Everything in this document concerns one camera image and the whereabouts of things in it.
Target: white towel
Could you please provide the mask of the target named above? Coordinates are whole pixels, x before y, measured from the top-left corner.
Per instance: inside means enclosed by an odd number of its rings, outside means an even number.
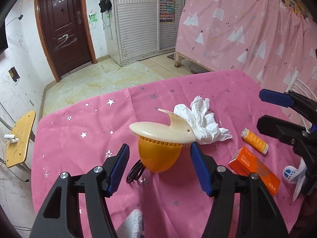
[[[135,209],[117,229],[118,238],[144,238],[142,212]]]
[[[200,96],[191,102],[191,110],[184,104],[176,105],[174,113],[184,118],[194,131],[199,144],[211,144],[216,141],[231,139],[230,131],[219,128],[214,113],[207,113],[210,100],[203,100]]]

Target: orange box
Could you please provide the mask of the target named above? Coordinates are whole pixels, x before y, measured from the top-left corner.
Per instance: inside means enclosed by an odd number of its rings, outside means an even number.
[[[280,179],[271,172],[255,155],[246,147],[239,149],[229,162],[229,166],[239,175],[248,176],[250,173],[257,173],[262,182],[272,195],[276,195],[280,185]]]

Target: cream plastic comb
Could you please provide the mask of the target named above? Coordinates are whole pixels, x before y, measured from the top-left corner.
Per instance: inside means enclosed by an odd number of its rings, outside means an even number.
[[[186,120],[173,112],[159,111],[169,115],[170,126],[156,122],[135,122],[130,125],[132,133],[139,137],[141,162],[154,173],[169,169],[178,159],[183,146],[189,146],[196,140]]]
[[[144,121],[132,123],[130,130],[138,136],[167,143],[190,144],[196,140],[194,132],[186,120],[168,110],[159,109],[159,111],[169,115],[170,126]]]

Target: metal screw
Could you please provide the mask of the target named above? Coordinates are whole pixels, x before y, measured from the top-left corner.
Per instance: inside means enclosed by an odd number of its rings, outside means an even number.
[[[258,176],[258,174],[256,174],[256,173],[252,173],[252,174],[251,174],[251,178],[252,178],[253,180],[257,180],[257,179],[259,179],[259,176]]]
[[[226,171],[226,168],[224,166],[218,166],[217,171],[223,173]]]
[[[101,166],[96,166],[95,168],[94,168],[94,172],[95,173],[100,173],[102,171],[102,167]]]
[[[304,137],[308,137],[308,133],[307,133],[306,131],[302,131],[302,135],[303,135]]]
[[[63,173],[61,173],[60,177],[61,177],[61,179],[65,179],[68,177],[68,173],[63,172]]]

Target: pink tablecloth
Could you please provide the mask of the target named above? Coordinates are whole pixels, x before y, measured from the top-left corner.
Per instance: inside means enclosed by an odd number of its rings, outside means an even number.
[[[189,107],[197,95],[210,98],[210,109],[215,113],[217,122],[229,129],[233,138],[201,148],[218,164],[227,166],[234,153],[246,145],[240,138],[243,128],[258,133],[257,119],[264,114],[286,118],[278,106],[260,101],[260,89],[242,71],[196,74],[93,97],[44,117],[38,126],[33,152],[35,212],[39,211],[61,172],[68,171],[72,176],[87,173],[103,164],[106,152],[110,150],[112,155],[116,155],[121,145],[127,143],[131,151],[127,169],[118,191],[106,199],[115,228],[138,208],[144,215],[145,237],[201,237],[213,199],[200,188],[189,149],[183,149],[175,165],[164,173],[153,174],[146,170],[143,178],[147,179],[147,186],[139,182],[128,185],[126,175],[139,159],[137,138],[131,135],[129,124],[155,120],[169,124],[168,116],[157,111],[158,108],[173,111],[174,106],[180,103]],[[112,105],[108,103],[109,99],[114,101]],[[280,179],[285,166],[298,167],[299,157],[294,155],[290,146],[259,136],[270,146],[267,156],[249,145],[247,147]],[[275,196],[288,230],[297,220],[303,199],[300,196],[292,202],[294,189],[294,185],[282,180]],[[84,195],[80,195],[80,209],[84,236],[91,237]],[[238,200],[234,209],[233,226],[236,226]]]

